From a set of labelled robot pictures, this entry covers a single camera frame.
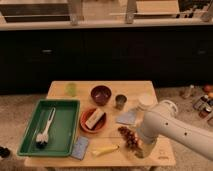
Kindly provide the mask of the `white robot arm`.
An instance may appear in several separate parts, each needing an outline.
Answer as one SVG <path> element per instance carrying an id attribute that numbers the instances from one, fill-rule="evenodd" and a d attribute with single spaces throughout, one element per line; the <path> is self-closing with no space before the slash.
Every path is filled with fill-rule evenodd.
<path id="1" fill-rule="evenodd" d="M 138 137 L 151 144 L 163 135 L 213 161 L 213 133 L 176 119 L 177 113 L 174 102 L 160 101 L 144 112 L 142 122 L 136 127 Z"/>

